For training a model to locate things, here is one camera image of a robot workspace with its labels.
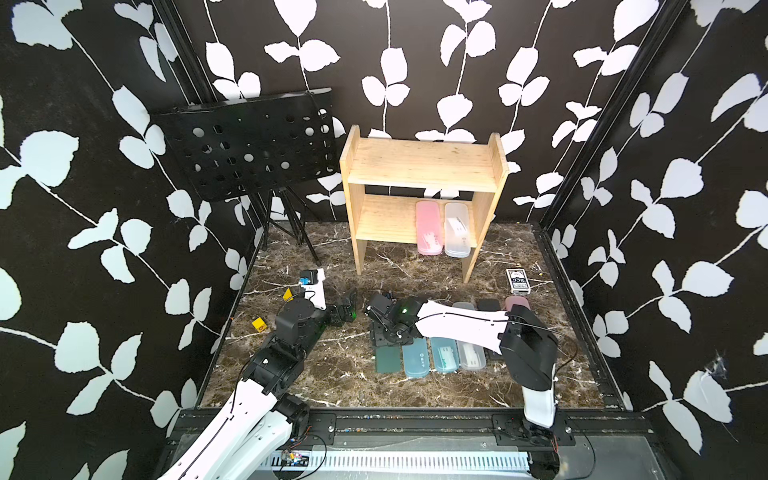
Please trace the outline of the dark green pencil case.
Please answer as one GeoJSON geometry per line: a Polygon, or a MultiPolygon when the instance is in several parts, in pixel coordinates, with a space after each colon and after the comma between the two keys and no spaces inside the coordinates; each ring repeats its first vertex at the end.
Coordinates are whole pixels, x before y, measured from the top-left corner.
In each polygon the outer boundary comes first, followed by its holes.
{"type": "Polygon", "coordinates": [[[382,346],[375,348],[375,370],[379,374],[398,373],[402,370],[401,347],[382,346]]]}

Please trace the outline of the teal pencil case shelf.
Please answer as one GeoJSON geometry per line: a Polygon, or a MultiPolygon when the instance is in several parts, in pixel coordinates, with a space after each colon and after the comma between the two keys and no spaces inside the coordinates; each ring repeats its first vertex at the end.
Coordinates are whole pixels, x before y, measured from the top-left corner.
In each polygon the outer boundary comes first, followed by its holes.
{"type": "Polygon", "coordinates": [[[424,378],[430,373],[429,351],[424,338],[415,338],[411,344],[403,345],[402,356],[408,378],[424,378]]]}

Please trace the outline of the light blue pencil case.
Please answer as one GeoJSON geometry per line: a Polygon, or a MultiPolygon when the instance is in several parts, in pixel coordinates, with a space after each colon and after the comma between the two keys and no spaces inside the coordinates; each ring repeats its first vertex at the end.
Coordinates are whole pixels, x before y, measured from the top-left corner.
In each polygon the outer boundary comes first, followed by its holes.
{"type": "Polygon", "coordinates": [[[431,337],[430,347],[437,372],[448,374],[454,373],[459,369],[458,346],[454,339],[431,337]]]}

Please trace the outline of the white pencil case top shelf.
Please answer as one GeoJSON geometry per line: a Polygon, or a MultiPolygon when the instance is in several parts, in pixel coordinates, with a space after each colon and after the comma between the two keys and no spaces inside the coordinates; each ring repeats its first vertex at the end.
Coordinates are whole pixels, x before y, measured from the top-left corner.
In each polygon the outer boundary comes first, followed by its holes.
{"type": "Polygon", "coordinates": [[[459,367],[466,371],[480,371],[486,367],[486,355],[483,347],[464,341],[456,341],[459,367]]]}

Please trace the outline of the dark grey pencil case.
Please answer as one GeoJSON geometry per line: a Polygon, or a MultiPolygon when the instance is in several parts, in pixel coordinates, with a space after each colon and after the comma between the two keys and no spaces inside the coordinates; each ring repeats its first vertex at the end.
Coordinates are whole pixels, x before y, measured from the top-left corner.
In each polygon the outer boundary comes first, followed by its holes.
{"type": "Polygon", "coordinates": [[[496,299],[478,299],[476,307],[478,311],[482,312],[496,312],[503,310],[500,302],[496,299]]]}

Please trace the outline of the pink pencil case shelf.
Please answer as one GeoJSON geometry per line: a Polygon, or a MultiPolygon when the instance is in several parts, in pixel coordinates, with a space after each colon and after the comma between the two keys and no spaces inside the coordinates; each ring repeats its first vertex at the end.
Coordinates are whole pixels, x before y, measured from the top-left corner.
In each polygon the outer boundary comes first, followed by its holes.
{"type": "Polygon", "coordinates": [[[520,306],[528,310],[531,309],[528,299],[524,296],[508,296],[504,301],[504,306],[507,311],[512,311],[514,307],[520,306]]]}
{"type": "Polygon", "coordinates": [[[417,250],[421,255],[440,255],[443,251],[443,223],[440,205],[434,201],[416,203],[417,250]]]}

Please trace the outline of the clear pencil case shelf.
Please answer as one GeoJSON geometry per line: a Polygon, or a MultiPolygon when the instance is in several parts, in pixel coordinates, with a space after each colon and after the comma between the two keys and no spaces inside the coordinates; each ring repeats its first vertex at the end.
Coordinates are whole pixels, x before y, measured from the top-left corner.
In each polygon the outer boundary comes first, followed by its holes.
{"type": "Polygon", "coordinates": [[[466,205],[450,202],[444,209],[444,252],[452,258],[470,255],[470,218],[466,205]]]}

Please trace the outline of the pink pencil case top shelf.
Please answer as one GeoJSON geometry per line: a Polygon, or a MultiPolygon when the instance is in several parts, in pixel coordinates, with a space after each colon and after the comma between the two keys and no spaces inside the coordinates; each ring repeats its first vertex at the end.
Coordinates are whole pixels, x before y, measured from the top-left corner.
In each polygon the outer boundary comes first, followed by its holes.
{"type": "Polygon", "coordinates": [[[520,306],[528,310],[531,309],[528,299],[524,296],[508,296],[504,301],[504,306],[507,311],[512,311],[514,307],[520,306]]]}

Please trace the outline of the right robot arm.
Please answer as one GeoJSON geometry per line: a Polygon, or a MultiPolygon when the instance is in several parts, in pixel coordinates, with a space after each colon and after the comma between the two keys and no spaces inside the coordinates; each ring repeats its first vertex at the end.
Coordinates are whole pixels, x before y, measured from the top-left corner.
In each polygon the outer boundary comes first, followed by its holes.
{"type": "Polygon", "coordinates": [[[475,311],[407,297],[372,297],[364,309],[374,325],[373,339],[410,345],[418,338],[445,338],[485,348],[502,356],[511,378],[522,387],[526,420],[554,425],[554,382],[559,342],[527,307],[475,311]]]}

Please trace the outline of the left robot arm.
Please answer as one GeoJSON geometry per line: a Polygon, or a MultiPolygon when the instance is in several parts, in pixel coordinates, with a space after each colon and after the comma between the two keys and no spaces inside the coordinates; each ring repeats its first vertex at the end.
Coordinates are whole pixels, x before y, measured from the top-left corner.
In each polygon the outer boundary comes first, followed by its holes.
{"type": "Polygon", "coordinates": [[[247,479],[308,428],[309,407],[287,391],[324,331],[356,319],[357,290],[324,308],[306,290],[283,304],[276,328],[244,365],[229,399],[162,479],[247,479]]]}

